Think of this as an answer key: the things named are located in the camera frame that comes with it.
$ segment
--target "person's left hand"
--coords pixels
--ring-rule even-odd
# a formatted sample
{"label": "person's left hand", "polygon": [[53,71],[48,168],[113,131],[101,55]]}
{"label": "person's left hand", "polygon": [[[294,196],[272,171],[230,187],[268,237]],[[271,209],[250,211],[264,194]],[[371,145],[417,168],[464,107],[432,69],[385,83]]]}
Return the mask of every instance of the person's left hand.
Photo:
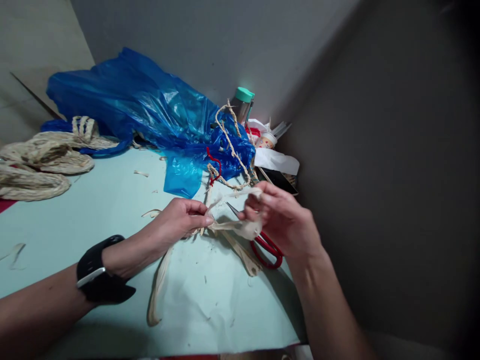
{"label": "person's left hand", "polygon": [[196,200],[174,198],[156,218],[128,239],[103,250],[108,272],[131,278],[150,265],[183,237],[214,220],[205,216],[207,207]]}

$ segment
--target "red fabric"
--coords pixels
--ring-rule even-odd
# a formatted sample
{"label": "red fabric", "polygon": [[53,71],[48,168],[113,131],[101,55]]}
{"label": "red fabric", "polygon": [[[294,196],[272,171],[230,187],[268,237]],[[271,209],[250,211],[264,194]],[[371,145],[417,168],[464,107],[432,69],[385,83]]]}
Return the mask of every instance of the red fabric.
{"label": "red fabric", "polygon": [[7,210],[9,207],[11,207],[15,203],[16,203],[15,200],[0,199],[0,214],[3,213],[5,210]]}
{"label": "red fabric", "polygon": [[217,360],[218,355],[191,355],[191,356],[172,356],[161,357],[159,360]]}

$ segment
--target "scissors handle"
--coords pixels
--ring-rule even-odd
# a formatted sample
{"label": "scissors handle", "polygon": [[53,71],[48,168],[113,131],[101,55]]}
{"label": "scissors handle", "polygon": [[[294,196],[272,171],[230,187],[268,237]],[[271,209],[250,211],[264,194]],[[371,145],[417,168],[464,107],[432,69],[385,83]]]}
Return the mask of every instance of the scissors handle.
{"label": "scissors handle", "polygon": [[[259,250],[255,246],[255,242],[258,243],[262,248],[264,248],[268,253],[272,254],[276,258],[275,263],[272,264],[264,260],[264,258],[260,255]],[[255,241],[250,241],[250,246],[253,252],[255,253],[256,257],[258,258],[258,260],[266,268],[278,269],[282,265],[284,254],[263,231],[260,233],[260,236],[257,236],[255,238]]]}

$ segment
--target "black phone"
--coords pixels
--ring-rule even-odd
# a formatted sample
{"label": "black phone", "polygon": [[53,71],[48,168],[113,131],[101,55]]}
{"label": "black phone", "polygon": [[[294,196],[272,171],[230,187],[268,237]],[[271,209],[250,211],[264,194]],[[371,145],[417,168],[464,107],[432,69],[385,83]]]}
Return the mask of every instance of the black phone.
{"label": "black phone", "polygon": [[287,193],[297,196],[299,192],[296,188],[288,181],[288,179],[278,170],[270,170],[264,167],[257,166],[256,174],[260,181],[266,180],[270,184],[275,185],[277,188],[285,190]]}

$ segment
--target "red scissors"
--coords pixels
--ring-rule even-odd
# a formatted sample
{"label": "red scissors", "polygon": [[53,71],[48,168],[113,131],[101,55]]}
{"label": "red scissors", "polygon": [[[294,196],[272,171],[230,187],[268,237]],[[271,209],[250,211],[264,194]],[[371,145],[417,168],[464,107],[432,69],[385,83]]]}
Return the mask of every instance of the red scissors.
{"label": "red scissors", "polygon": [[[232,205],[230,205],[228,202],[226,203],[228,207],[233,211],[233,213],[236,215],[236,217],[239,217],[239,211],[234,208]],[[275,258],[276,261],[274,264],[267,262],[264,260],[263,257],[260,256],[260,252],[255,246],[255,242],[258,243],[262,248],[264,248],[267,252],[272,254]],[[255,253],[256,257],[260,262],[268,269],[278,269],[282,265],[282,261],[284,259],[284,254],[282,251],[277,247],[277,245],[274,244],[270,238],[265,235],[265,233],[262,231],[259,236],[255,238],[255,241],[250,241],[250,246],[253,252]]]}

